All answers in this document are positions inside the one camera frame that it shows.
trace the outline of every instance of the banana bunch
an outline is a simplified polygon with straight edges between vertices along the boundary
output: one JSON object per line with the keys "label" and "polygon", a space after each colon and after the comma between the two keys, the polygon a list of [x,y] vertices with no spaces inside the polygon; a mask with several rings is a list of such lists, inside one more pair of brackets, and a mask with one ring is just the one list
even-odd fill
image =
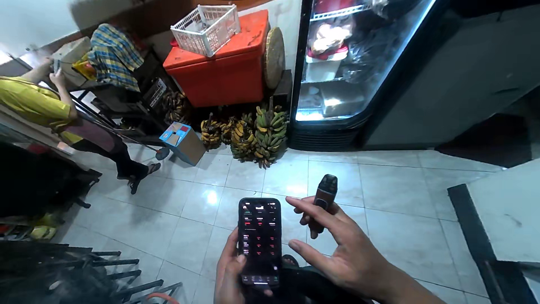
{"label": "banana bunch", "polygon": [[227,123],[221,125],[221,141],[224,144],[231,144],[231,135],[234,132],[234,126],[236,125],[236,117],[229,117]]}
{"label": "banana bunch", "polygon": [[281,107],[274,107],[273,98],[270,97],[268,111],[257,107],[255,130],[255,161],[259,168],[268,168],[276,160],[279,148],[285,140],[287,132],[287,113],[275,111]]}
{"label": "banana bunch", "polygon": [[201,140],[206,150],[211,150],[221,145],[221,123],[217,120],[212,120],[213,114],[207,120],[201,121]]}
{"label": "banana bunch", "polygon": [[237,122],[231,136],[231,152],[233,153],[233,158],[239,159],[241,162],[253,161],[255,143],[253,129],[249,127],[248,123],[244,120]]}

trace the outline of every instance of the fridge door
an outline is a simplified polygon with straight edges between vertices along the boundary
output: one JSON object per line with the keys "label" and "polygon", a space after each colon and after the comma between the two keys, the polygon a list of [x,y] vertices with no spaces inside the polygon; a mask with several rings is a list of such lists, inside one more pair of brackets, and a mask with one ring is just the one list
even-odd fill
{"label": "fridge door", "polygon": [[297,127],[361,114],[435,1],[314,0],[305,55],[297,58]]}

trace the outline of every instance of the smartphone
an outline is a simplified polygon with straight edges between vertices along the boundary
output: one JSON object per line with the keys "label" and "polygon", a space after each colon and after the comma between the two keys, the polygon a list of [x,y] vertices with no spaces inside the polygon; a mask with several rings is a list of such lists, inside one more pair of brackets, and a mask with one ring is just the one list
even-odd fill
{"label": "smartphone", "polygon": [[246,285],[279,284],[281,205],[277,199],[245,197],[238,204],[238,253],[246,256]]}

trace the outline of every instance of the checkered fabric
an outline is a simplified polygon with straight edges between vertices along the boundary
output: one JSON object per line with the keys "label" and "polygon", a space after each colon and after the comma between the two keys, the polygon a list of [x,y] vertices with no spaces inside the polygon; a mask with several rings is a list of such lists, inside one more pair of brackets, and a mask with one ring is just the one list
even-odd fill
{"label": "checkered fabric", "polygon": [[90,39],[88,61],[96,69],[98,82],[140,92],[131,72],[144,60],[131,40],[110,24],[101,24]]}

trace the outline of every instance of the floor tile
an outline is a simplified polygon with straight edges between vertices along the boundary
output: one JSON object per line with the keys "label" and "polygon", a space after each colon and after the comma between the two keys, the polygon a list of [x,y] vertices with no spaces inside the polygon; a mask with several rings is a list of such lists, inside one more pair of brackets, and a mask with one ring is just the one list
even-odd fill
{"label": "floor tile", "polygon": [[119,191],[129,188],[126,180],[116,178],[116,170],[98,169],[98,171],[102,175],[99,178],[99,182],[90,188],[89,194],[99,192],[106,197],[113,198],[118,195]]}
{"label": "floor tile", "polygon": [[92,248],[93,251],[103,250],[109,238],[98,234],[77,224],[72,224],[61,240],[60,244],[69,244],[71,247]]}
{"label": "floor tile", "polygon": [[286,255],[286,254],[292,255],[296,259],[296,261],[298,262],[298,266],[300,266],[300,267],[307,266],[306,260],[304,260],[301,255],[296,253],[296,251],[292,250],[289,247],[289,245],[283,244],[283,245],[281,245],[281,255],[283,256],[283,255]]}
{"label": "floor tile", "polygon": [[231,232],[231,230],[216,226],[212,229],[212,235],[210,236],[210,242],[208,243],[208,249],[206,250],[201,271],[201,275],[207,279],[215,281],[215,270],[218,266],[219,257]]}
{"label": "floor tile", "polygon": [[447,189],[490,175],[488,172],[464,170],[423,169],[423,171],[437,217],[450,221],[457,221],[457,216]]}
{"label": "floor tile", "polygon": [[337,195],[335,201],[339,204],[364,207],[362,198],[362,183],[357,164],[333,162],[309,162],[308,195],[315,195],[317,187],[326,174],[337,177]]}
{"label": "floor tile", "polygon": [[436,217],[421,168],[361,164],[360,177],[366,208]]}
{"label": "floor tile", "polygon": [[467,304],[465,300],[465,294],[461,290],[455,290],[432,283],[418,281],[427,290],[431,291],[439,299],[443,300],[446,304]]}
{"label": "floor tile", "polygon": [[166,180],[164,177],[151,174],[141,180],[137,188],[137,193],[131,194],[131,188],[128,185],[123,185],[114,192],[109,193],[108,197],[157,210],[156,206],[159,206],[158,197],[163,194],[163,184]]}
{"label": "floor tile", "polygon": [[305,197],[307,196],[307,181],[308,161],[278,160],[266,169],[262,192]]}
{"label": "floor tile", "polygon": [[465,298],[467,299],[467,304],[491,304],[488,298],[475,294],[465,293]]}
{"label": "floor tile", "polygon": [[223,187],[194,183],[182,210],[182,217],[213,225],[222,193]]}
{"label": "floor tile", "polygon": [[357,152],[310,152],[310,161],[358,163]]}
{"label": "floor tile", "polygon": [[74,223],[94,231],[102,231],[102,229],[99,228],[105,228],[109,224],[103,220],[104,215],[115,212],[118,201],[105,197],[103,194],[97,192],[88,194],[84,201],[91,205],[89,209],[78,208],[78,206],[72,206],[70,209],[70,211],[72,209],[78,209],[74,218]]}
{"label": "floor tile", "polygon": [[424,168],[437,169],[454,169],[454,170],[475,170],[475,171],[490,171],[498,172],[500,166],[488,164],[478,161],[469,160],[466,158],[454,157],[439,153],[434,150],[419,151],[420,164]]}
{"label": "floor tile", "polygon": [[170,157],[162,166],[164,171],[168,171],[168,178],[190,182],[195,180],[199,169],[197,166],[192,166],[176,156]]}
{"label": "floor tile", "polygon": [[387,166],[420,167],[418,151],[359,151],[358,163]]}
{"label": "floor tile", "polygon": [[211,225],[181,217],[174,230],[165,260],[199,274],[211,234]]}
{"label": "floor tile", "polygon": [[208,153],[208,154],[219,154],[219,155],[233,155],[233,153],[231,152],[231,146],[228,146],[228,145],[226,145],[224,143],[221,143],[219,148],[209,150],[206,153]]}
{"label": "floor tile", "polygon": [[146,252],[142,252],[136,248],[133,248],[131,246],[128,246],[126,244],[120,243],[116,240],[109,239],[105,246],[103,247],[103,251],[120,251],[122,254],[120,256],[108,256],[105,257],[108,260],[128,260],[128,259],[139,259],[139,263],[137,265],[130,264],[130,265],[114,265],[114,266],[106,266],[107,273],[120,273],[120,272],[129,272],[133,270],[140,269],[141,274],[138,276],[135,280],[132,280],[132,277],[125,278],[121,280],[117,280],[117,282],[121,283],[123,287],[126,287],[127,283],[131,282],[130,286],[137,286],[140,284],[150,283],[156,280],[156,277],[158,276],[159,269],[161,268],[161,264],[163,263],[163,260],[150,255]]}
{"label": "floor tile", "polygon": [[173,156],[173,153],[170,152],[167,158],[164,160],[158,161],[156,159],[156,151],[151,150],[143,145],[139,144],[130,144],[128,146],[127,151],[130,153],[130,157],[132,160],[148,165],[151,163],[161,163],[161,168],[159,170],[152,173],[152,176],[157,177],[168,177],[170,171],[165,164],[168,162],[168,160]]}
{"label": "floor tile", "polygon": [[214,225],[233,230],[238,225],[238,203],[244,197],[261,197],[261,192],[225,187]]}
{"label": "floor tile", "polygon": [[197,164],[198,170],[194,181],[215,186],[225,186],[232,159],[233,157],[230,155],[205,153]]}
{"label": "floor tile", "polygon": [[214,303],[215,281],[207,279],[203,276],[199,277],[197,282],[197,290],[193,297],[192,304],[213,304]]}
{"label": "floor tile", "polygon": [[261,192],[265,172],[266,170],[259,168],[259,165],[254,162],[242,163],[239,160],[233,160],[225,187]]}
{"label": "floor tile", "polygon": [[[366,211],[364,208],[340,205],[343,212],[345,212],[351,219],[353,219],[365,234],[369,235],[368,225],[366,224]],[[325,231],[313,240],[307,233],[307,243],[313,248],[317,249],[320,253],[326,255],[334,254],[334,250],[338,247],[338,244],[334,240],[332,234],[325,229]]]}
{"label": "floor tile", "polygon": [[306,242],[307,226],[300,224],[302,215],[294,212],[294,207],[285,201],[285,197],[269,193],[263,193],[262,197],[278,199],[281,204],[281,243],[287,244],[292,239]]}
{"label": "floor tile", "polygon": [[291,161],[291,160],[308,161],[309,153],[311,152],[287,148],[287,150],[285,150],[285,152],[283,153],[283,156],[280,159],[286,160],[286,161]]}
{"label": "floor tile", "polygon": [[369,237],[388,261],[416,279],[459,289],[437,219],[366,209]]}
{"label": "floor tile", "polygon": [[156,290],[182,282],[183,285],[172,294],[172,297],[180,303],[191,303],[197,289],[199,275],[164,261],[158,274],[158,280],[163,280],[163,285],[156,287]]}
{"label": "floor tile", "polygon": [[461,290],[481,296],[488,296],[480,271],[461,231],[460,224],[441,220],[444,235],[450,247],[450,253],[456,265],[457,275],[460,278]]}
{"label": "floor tile", "polygon": [[161,191],[149,208],[180,216],[194,183],[181,180],[165,179]]}
{"label": "floor tile", "polygon": [[131,247],[163,258],[178,217],[110,200],[91,229]]}

